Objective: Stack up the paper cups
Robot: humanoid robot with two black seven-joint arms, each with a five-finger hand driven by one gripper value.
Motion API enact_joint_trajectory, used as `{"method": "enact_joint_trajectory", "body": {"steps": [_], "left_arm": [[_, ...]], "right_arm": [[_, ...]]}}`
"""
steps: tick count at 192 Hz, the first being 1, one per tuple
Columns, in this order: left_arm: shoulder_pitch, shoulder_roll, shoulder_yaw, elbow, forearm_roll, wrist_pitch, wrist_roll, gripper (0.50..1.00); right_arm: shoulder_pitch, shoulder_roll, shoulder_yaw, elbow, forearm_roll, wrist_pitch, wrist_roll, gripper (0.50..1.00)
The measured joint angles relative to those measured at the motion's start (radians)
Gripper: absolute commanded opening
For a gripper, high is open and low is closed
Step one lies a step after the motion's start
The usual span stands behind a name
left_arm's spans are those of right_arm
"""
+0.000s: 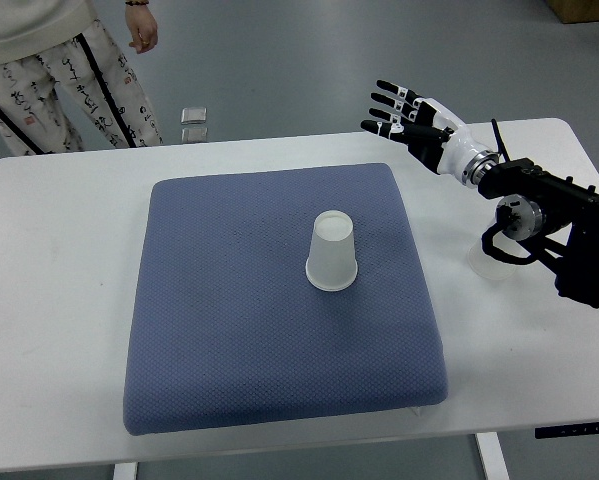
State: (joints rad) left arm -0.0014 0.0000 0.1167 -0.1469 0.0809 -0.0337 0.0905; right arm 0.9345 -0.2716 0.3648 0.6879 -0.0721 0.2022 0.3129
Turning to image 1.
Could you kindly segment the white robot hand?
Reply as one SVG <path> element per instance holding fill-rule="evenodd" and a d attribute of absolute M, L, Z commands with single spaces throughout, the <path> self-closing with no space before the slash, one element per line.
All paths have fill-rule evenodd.
<path fill-rule="evenodd" d="M 452 175 L 462 184 L 478 184 L 485 172 L 497 165 L 497 154 L 477 142 L 470 128 L 436 100 L 386 80 L 377 80 L 376 86 L 394 98 L 373 92 L 371 99 L 392 110 L 370 108 L 368 113 L 384 122 L 363 120 L 363 130 L 410 143 L 408 152 L 426 168 Z"/>

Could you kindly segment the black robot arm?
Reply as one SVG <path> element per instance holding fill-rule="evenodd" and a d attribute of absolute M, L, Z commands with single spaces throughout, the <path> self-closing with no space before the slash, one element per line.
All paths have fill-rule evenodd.
<path fill-rule="evenodd" d="M 362 129 L 403 144 L 424 167 L 451 175 L 495 199 L 494 223 L 482 234 L 483 253 L 502 263 L 540 262 L 564 298 L 599 308 L 599 193 L 559 178 L 528 158 L 512 159 L 498 130 L 497 147 L 432 98 L 385 80 Z"/>

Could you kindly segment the person's hand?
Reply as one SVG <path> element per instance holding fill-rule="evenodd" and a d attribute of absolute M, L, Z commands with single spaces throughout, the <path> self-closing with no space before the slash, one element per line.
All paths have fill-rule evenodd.
<path fill-rule="evenodd" d="M 130 45 L 137 54 L 152 50 L 158 43 L 158 24 L 148 1 L 125 1 L 125 21 L 131 35 Z"/>

